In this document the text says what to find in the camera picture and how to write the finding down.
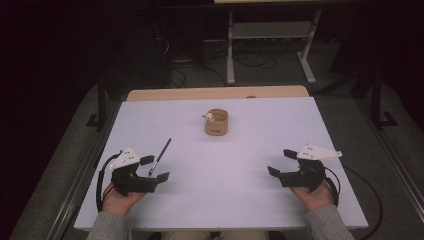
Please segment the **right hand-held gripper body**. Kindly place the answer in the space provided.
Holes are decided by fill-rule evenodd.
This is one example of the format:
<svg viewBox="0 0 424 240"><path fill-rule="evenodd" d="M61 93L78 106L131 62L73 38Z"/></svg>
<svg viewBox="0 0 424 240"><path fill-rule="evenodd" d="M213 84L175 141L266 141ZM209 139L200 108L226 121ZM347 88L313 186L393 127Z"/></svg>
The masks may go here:
<svg viewBox="0 0 424 240"><path fill-rule="evenodd" d="M307 144L297 152L299 170L296 172L281 172L279 178L283 187L306 187L314 191L318 185L326 180L331 190L337 193L334 182L326 176L327 168L322 160L327 158L341 157L342 152L323 147Z"/></svg>

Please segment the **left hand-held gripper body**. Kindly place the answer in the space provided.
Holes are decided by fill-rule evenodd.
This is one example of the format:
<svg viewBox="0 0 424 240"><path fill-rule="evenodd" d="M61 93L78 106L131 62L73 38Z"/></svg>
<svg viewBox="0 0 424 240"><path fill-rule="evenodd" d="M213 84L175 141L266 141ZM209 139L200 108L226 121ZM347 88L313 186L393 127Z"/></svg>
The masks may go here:
<svg viewBox="0 0 424 240"><path fill-rule="evenodd" d="M116 191L123 196L127 196L130 192L153 193L157 187L155 178L137 175L137 170L141 166L140 158L132 147L128 147L109 164L109 169L112 171L111 182Z"/></svg>

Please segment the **black pen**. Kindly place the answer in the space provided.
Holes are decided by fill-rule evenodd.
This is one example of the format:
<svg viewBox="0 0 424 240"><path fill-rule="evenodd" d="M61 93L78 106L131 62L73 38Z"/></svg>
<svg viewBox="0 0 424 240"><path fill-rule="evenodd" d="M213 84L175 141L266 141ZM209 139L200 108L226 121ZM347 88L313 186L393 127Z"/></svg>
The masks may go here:
<svg viewBox="0 0 424 240"><path fill-rule="evenodd" d="M167 140L167 142L166 142L165 146L163 147L163 149L161 150L161 152L160 152L160 154L159 154L158 158L154 161L154 163L153 163L153 165L152 165L151 169L150 169L150 170L149 170L149 172L148 172L148 176L149 176L149 177L151 177L151 176L153 175L153 173L154 173L154 171L155 171L155 169L156 169L157 165L159 164L160 160L162 159L162 157L163 157L164 153L166 152L167 148L169 147L169 145L170 145L171 141L172 141L172 138L169 138L169 139Z"/></svg>

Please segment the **brown pen holder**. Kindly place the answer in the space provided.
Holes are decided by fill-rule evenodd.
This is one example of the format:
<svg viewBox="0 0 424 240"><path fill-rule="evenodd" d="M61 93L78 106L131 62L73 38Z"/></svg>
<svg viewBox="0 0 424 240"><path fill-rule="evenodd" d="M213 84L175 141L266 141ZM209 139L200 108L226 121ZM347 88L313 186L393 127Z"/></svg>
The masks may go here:
<svg viewBox="0 0 424 240"><path fill-rule="evenodd" d="M206 134L210 136L224 136L228 130L228 112L224 109L211 109L207 113L212 113L215 118L215 121L207 122L205 120Z"/></svg>

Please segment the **person's left hand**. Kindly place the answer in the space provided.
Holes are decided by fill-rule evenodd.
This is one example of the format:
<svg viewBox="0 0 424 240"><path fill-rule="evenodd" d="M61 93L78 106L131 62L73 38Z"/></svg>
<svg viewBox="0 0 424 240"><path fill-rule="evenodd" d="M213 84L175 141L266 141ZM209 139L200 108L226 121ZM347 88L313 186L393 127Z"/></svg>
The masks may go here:
<svg viewBox="0 0 424 240"><path fill-rule="evenodd" d="M113 183L110 183L104 191L102 211L127 216L132 207L145 196L145 193L130 192L127 196L116 191Z"/></svg>

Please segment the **person's right hand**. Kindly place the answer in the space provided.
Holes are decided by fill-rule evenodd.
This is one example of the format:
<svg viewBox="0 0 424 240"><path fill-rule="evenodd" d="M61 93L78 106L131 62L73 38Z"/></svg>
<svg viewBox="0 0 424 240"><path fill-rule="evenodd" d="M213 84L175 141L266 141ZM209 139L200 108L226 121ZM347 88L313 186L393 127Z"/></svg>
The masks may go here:
<svg viewBox="0 0 424 240"><path fill-rule="evenodd" d="M315 211L334 204L331 188L325 180L314 191L302 187L291 187L290 190L308 211Z"/></svg>

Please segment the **black metal stand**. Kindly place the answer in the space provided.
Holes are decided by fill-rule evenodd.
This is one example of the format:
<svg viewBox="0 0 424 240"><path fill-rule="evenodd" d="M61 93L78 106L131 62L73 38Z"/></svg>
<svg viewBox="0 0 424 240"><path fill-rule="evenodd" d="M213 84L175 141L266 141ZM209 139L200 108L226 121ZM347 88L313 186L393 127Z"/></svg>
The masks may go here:
<svg viewBox="0 0 424 240"><path fill-rule="evenodd" d="M106 123L106 116L106 88L104 78L100 76L97 83L97 112L90 115L86 126L100 131Z"/></svg>
<svg viewBox="0 0 424 240"><path fill-rule="evenodd" d="M384 127L397 126L397 122L390 112L381 111L382 79L377 68L372 70L371 85L371 120L375 127L382 130Z"/></svg>

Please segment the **wooden table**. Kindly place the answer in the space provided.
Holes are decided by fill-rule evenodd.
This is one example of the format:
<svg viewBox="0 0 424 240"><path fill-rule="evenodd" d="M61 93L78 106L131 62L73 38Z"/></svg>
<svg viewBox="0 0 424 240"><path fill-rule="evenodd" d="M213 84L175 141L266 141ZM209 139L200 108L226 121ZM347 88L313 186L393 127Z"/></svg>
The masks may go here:
<svg viewBox="0 0 424 240"><path fill-rule="evenodd" d="M127 101L308 97L304 86L249 86L133 90Z"/></svg>

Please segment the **metal floor rail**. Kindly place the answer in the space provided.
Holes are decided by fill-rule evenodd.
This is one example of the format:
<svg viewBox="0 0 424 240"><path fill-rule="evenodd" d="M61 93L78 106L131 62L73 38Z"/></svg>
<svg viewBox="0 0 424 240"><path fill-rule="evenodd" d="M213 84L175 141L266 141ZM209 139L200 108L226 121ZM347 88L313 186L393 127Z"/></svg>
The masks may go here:
<svg viewBox="0 0 424 240"><path fill-rule="evenodd" d="M364 100L356 99L355 102L360 109L362 116L366 118L368 125L371 127L371 130L377 137L379 144L384 149L391 165L394 168L395 175L400 181L401 187L405 191L417 215L424 223L424 194L420 191L418 185L407 171L407 168L403 164L403 159L396 152L395 148L384 132L385 127L397 127L398 123L387 111L383 112L384 117L382 120L379 119L380 115L377 115L377 119L374 120L372 117L372 111L367 107L367 104Z"/></svg>
<svg viewBox="0 0 424 240"><path fill-rule="evenodd" d="M72 178L68 180L70 185L64 187L65 197L59 205L46 240L63 240L68 229L72 228L95 175L109 133L109 130L95 130L89 140L81 140L84 150L80 155L71 157L71 163L76 169L72 171Z"/></svg>

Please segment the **white metal frame desk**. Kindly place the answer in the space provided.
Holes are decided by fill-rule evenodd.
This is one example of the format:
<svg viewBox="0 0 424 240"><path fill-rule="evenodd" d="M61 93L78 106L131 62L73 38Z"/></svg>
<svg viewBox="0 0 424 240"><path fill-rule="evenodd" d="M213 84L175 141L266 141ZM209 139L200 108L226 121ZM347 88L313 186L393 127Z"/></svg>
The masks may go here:
<svg viewBox="0 0 424 240"><path fill-rule="evenodd" d="M228 13L227 27L227 57L226 74L227 83L233 86L235 81L234 40L251 39L304 39L305 44L301 51L297 52L297 58L302 68L303 74L308 84L315 84L316 79L308 62L308 55L312 46L322 11L325 6L342 3L344 0L214 0L215 5L236 7L264 8L266 5L275 5L284 7L292 5L293 7L309 6L313 10L313 16L310 20L302 21L268 21L268 22L235 22L234 12Z"/></svg>

